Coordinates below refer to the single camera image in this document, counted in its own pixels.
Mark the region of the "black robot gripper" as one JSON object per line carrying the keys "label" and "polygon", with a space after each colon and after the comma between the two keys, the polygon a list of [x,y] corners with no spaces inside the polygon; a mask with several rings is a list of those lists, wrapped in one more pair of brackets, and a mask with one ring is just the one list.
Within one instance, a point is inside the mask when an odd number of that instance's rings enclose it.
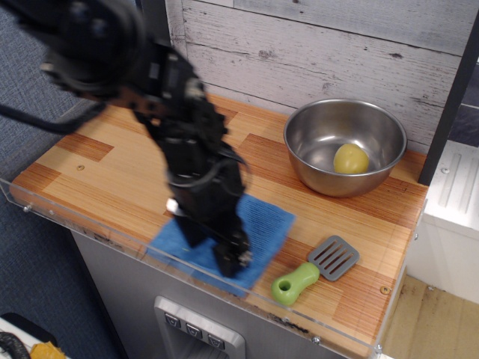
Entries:
{"label": "black robot gripper", "polygon": [[142,54],[150,67],[143,92],[151,101],[135,116],[165,157],[168,185],[186,216],[175,221],[192,248],[206,239],[201,227],[218,237],[213,253],[219,271],[234,277],[252,259],[237,214],[245,190],[239,170],[243,160],[224,142],[225,118],[206,98],[188,61],[153,40]]}

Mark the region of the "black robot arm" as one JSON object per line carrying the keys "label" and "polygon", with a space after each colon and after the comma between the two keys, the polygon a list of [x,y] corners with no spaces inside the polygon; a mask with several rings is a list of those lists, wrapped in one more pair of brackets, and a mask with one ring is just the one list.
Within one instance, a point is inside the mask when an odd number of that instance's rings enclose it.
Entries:
{"label": "black robot arm", "polygon": [[192,65],[150,33],[126,1],[3,1],[19,27],[47,47],[42,70],[60,89],[94,101],[74,120],[50,123],[7,106],[1,113],[42,130],[70,134],[107,105],[129,109],[161,149],[173,194],[168,207],[190,245],[207,237],[220,272],[251,262],[237,213],[243,159],[223,137],[224,117]]}

